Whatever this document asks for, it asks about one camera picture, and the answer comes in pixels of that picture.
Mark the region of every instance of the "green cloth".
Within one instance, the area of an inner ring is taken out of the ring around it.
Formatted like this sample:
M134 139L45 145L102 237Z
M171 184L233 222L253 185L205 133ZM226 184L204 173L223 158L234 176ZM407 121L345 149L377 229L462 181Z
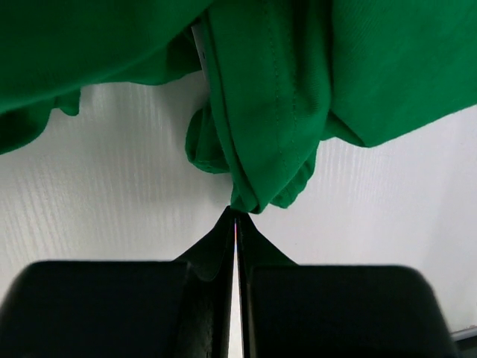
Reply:
M199 169L231 172L238 210L292 203L321 140L371 147L477 103L472 0L9 0L0 152L38 136L52 108L76 114L82 86L199 69L196 19L211 96L186 151Z

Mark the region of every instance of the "wrinkled fabric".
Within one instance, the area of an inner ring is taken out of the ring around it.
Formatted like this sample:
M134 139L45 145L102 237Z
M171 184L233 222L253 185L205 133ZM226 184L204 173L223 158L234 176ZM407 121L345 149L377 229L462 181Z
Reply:
M83 86L199 70L196 22L211 95L186 153L231 173L237 210L290 205L321 140L372 147L477 103L470 0L3 1L0 153L38 137L53 108L78 114Z

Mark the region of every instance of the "garment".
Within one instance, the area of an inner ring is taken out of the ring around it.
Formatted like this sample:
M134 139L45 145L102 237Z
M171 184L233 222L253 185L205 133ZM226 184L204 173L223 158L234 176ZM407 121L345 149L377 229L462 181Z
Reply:
M371 147L477 103L471 0L3 1L0 151L38 136L54 107L76 114L82 86L199 69L196 20L211 96L186 151L231 173L238 210L291 204L321 140Z

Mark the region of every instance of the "white background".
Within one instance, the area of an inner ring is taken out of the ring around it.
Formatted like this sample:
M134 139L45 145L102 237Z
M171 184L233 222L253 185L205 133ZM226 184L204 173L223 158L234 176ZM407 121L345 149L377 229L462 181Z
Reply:
M228 175L184 152L201 73L162 87L87 87L30 145L0 156L0 297L45 259L168 260L229 202ZM332 139L288 209L253 219L299 263L401 263L433 285L449 328L477 324L477 108L378 148ZM230 353L239 356L237 291Z

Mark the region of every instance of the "green fabric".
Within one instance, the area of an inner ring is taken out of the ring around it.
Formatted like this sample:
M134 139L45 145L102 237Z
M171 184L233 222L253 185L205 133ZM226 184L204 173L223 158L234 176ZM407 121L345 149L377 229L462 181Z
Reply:
M321 140L371 147L477 103L477 3L463 0L47 0L0 3L0 153L80 88L157 85L200 68L211 96L189 160L230 172L232 206L287 207Z

